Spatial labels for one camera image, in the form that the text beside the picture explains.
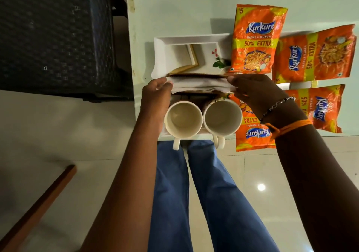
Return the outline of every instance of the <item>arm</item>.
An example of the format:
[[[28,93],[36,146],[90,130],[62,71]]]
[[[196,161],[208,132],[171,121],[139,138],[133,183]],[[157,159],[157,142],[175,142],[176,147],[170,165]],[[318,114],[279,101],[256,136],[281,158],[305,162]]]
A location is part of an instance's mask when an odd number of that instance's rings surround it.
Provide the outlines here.
[[[240,76],[229,78],[229,82],[238,87],[235,95],[246,102],[258,118],[275,102],[287,97],[267,76]],[[290,100],[263,120],[281,128],[301,119],[306,119],[305,114]],[[277,137],[275,142],[314,251],[351,251],[357,247],[359,191],[319,133],[307,125]]]
[[[166,78],[152,80],[142,91],[140,115],[81,252],[147,251],[157,139],[172,90],[172,84],[165,82]]]

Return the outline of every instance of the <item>leg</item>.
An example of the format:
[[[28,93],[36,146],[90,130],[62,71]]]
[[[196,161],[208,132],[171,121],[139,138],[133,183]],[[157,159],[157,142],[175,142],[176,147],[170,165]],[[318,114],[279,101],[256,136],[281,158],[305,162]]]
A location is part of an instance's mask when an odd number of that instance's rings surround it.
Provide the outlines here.
[[[188,220],[188,169],[183,150],[173,141],[157,146],[156,184],[148,251],[192,252]]]
[[[279,252],[211,141],[193,141],[188,159],[215,251]]]

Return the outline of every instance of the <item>bracelet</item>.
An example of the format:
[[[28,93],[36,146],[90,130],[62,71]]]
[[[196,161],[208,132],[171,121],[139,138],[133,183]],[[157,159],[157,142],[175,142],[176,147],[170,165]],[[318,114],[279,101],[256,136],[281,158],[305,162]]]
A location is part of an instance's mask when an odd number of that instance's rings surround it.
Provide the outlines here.
[[[269,108],[262,116],[261,119],[259,119],[259,122],[261,124],[263,124],[263,118],[265,116],[268,115],[269,112],[271,112],[273,109],[275,109],[278,105],[282,104],[282,103],[285,103],[287,100],[294,100],[295,101],[295,97],[287,97],[287,98],[284,98],[283,100],[279,101],[279,102],[276,102],[271,108]]]
[[[271,141],[275,140],[277,137],[284,135],[290,131],[293,131],[294,129],[297,129],[299,127],[305,126],[305,125],[309,125],[309,124],[313,124],[311,120],[306,119],[306,120],[298,120],[294,123],[291,123],[281,129],[278,129],[276,127],[274,127],[273,125],[271,125],[270,123],[266,123],[265,125],[267,125],[268,127],[273,128],[275,131],[272,133],[272,137],[271,137]]]

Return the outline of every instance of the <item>orange snack packet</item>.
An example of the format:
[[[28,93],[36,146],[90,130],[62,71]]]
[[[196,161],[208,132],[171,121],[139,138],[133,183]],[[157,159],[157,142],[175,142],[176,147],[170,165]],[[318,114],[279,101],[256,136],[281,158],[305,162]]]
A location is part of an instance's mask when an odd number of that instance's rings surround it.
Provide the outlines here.
[[[229,95],[242,109],[242,124],[236,131],[236,151],[247,151],[264,148],[275,148],[275,142],[270,141],[272,133],[266,125],[259,122],[252,109],[233,94]]]
[[[349,77],[357,37],[354,24],[279,40],[273,80],[305,82]]]
[[[229,72],[270,73],[288,9],[237,4]]]
[[[285,92],[289,96],[296,98],[295,102],[307,115],[308,119],[312,120],[316,129],[341,133],[337,118],[343,91],[344,85],[336,85],[286,90]]]

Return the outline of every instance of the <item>tabletop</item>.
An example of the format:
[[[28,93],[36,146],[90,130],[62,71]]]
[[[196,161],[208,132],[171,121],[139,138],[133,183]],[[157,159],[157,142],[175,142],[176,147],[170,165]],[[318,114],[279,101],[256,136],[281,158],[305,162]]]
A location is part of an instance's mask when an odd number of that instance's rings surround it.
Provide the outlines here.
[[[288,8],[282,32],[320,31],[357,23],[359,0],[127,0],[132,79],[136,118],[141,91],[151,80],[154,67],[154,37],[204,35],[233,32],[236,4],[275,5]],[[356,35],[359,27],[354,29]],[[359,55],[355,55],[351,77],[320,81],[319,86],[346,84],[339,126],[341,135],[359,135]],[[333,136],[320,132],[322,136]],[[195,139],[208,139],[208,135]]]

